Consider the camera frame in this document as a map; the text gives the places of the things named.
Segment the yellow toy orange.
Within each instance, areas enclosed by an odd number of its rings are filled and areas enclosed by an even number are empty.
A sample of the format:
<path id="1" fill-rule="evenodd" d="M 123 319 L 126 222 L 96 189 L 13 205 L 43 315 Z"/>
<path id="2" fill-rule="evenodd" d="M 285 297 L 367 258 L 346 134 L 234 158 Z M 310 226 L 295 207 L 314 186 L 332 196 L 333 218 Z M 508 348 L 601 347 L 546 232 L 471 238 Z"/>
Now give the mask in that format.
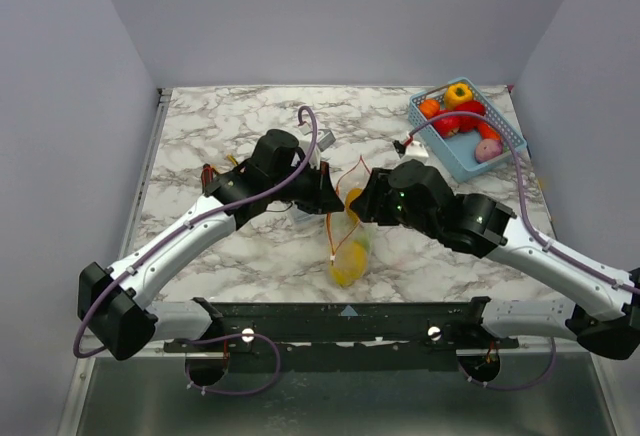
<path id="1" fill-rule="evenodd" d="M 352 203 L 361 195 L 362 189 L 355 187 L 348 191 L 345 198 L 345 211 L 347 213 L 353 213 L 353 209 L 351 208 Z"/>

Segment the clear zip top bag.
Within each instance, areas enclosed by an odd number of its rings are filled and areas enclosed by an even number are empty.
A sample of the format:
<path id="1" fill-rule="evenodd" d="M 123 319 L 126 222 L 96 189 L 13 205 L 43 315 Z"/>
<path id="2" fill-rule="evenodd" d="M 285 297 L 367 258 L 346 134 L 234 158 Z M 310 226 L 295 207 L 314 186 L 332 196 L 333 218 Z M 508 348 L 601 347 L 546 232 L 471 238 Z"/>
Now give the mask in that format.
<path id="1" fill-rule="evenodd" d="M 353 212 L 350 204 L 361 195 L 370 175 L 370 167 L 360 156 L 356 164 L 339 177 L 335 186 L 344 210 L 331 213 L 325 219 L 329 244 L 328 272 L 340 287 L 353 285 L 368 271 L 371 230 Z"/>

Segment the yellow toy lemon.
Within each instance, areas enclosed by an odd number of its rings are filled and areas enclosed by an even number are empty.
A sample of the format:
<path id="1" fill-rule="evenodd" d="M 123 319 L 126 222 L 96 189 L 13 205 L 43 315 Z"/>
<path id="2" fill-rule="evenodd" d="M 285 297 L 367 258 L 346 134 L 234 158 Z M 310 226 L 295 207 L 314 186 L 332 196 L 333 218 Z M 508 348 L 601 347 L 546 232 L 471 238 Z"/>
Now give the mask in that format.
<path id="1" fill-rule="evenodd" d="M 338 251 L 334 266 L 344 278 L 358 279 L 368 267 L 368 250 L 358 241 L 345 243 Z"/>

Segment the blue plastic basket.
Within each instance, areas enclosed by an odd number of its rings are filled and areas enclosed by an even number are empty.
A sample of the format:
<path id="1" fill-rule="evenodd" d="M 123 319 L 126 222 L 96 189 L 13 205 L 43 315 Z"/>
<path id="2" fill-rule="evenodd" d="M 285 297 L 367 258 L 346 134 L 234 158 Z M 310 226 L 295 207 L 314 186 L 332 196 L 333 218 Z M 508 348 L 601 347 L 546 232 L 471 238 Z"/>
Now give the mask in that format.
<path id="1" fill-rule="evenodd" d="M 527 149 L 527 142 L 521 135 L 520 130 L 503 116 L 500 110 L 471 80 L 465 77 L 454 78 L 443 87 L 435 90 L 425 90 L 411 96 L 408 113 L 410 125 L 418 127 L 425 120 L 419 110 L 421 103 L 427 99 L 435 99 L 440 105 L 443 105 L 446 90 L 456 83 L 466 84 L 469 87 L 474 99 L 484 106 L 486 110 L 485 118 L 494 128 L 499 130 L 500 135 L 505 140 L 508 140 L 518 153 L 522 153 Z M 458 183 L 463 183 L 493 170 L 501 164 L 513 161 L 507 143 L 503 142 L 503 153 L 500 156 L 487 162 L 478 162 L 475 159 L 475 148 L 482 140 L 482 137 L 476 130 L 443 139 L 435 129 L 426 127 L 418 132 L 416 137 L 430 148 L 431 153 L 440 160 Z"/>

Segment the red toy apple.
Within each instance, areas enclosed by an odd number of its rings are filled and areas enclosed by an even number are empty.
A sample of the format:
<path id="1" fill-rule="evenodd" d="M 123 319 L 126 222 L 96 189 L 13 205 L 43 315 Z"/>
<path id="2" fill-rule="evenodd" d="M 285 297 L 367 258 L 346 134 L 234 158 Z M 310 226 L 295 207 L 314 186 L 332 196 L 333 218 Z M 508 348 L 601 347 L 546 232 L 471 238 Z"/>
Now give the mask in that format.
<path id="1" fill-rule="evenodd" d="M 441 138 L 449 139 L 458 133 L 461 125 L 460 116 L 451 116 L 449 110 L 440 110 L 434 118 L 436 121 L 432 123 L 432 126 Z"/>

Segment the yellow toy corn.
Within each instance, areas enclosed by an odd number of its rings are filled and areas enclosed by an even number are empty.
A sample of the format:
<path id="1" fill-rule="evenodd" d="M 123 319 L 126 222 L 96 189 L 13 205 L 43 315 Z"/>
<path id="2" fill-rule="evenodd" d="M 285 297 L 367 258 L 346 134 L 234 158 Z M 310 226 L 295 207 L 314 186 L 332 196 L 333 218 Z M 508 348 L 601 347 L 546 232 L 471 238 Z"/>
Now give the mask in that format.
<path id="1" fill-rule="evenodd" d="M 356 268 L 337 265 L 334 262 L 329 265 L 329 274 L 341 287 L 351 286 L 359 278 L 359 271 Z"/>

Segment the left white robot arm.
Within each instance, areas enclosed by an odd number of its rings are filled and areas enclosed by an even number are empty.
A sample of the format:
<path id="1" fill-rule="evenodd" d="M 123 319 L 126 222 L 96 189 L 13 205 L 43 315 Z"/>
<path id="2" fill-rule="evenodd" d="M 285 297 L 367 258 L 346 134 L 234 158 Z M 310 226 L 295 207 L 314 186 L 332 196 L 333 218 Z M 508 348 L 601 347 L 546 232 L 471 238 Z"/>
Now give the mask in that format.
<path id="1" fill-rule="evenodd" d="M 202 298 L 156 304 L 160 290 L 204 250 L 263 214 L 273 202 L 292 203 L 312 215 L 343 210 L 320 157 L 317 134 L 302 138 L 271 129 L 249 158 L 220 173 L 205 165 L 202 194 L 189 210 L 151 242 L 102 268 L 93 262 L 79 275 L 77 313 L 116 360 L 148 343 L 186 339 L 201 351 L 222 336 L 214 308 Z"/>

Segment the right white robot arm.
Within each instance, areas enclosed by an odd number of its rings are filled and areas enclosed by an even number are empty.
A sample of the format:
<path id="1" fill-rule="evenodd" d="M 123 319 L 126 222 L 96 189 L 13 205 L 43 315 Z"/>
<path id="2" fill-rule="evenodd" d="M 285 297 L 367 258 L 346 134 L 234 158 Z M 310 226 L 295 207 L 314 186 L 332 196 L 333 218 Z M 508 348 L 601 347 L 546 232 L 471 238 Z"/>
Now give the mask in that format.
<path id="1" fill-rule="evenodd" d="M 373 169 L 349 204 L 365 223 L 404 226 L 444 247 L 516 269 L 560 293 L 553 301 L 485 303 L 464 318 L 460 335 L 480 348 L 496 338 L 542 336 L 576 341 L 598 356 L 625 360 L 639 347 L 639 276 L 607 267 L 529 229 L 488 196 L 457 194 L 440 172 L 415 160 Z"/>

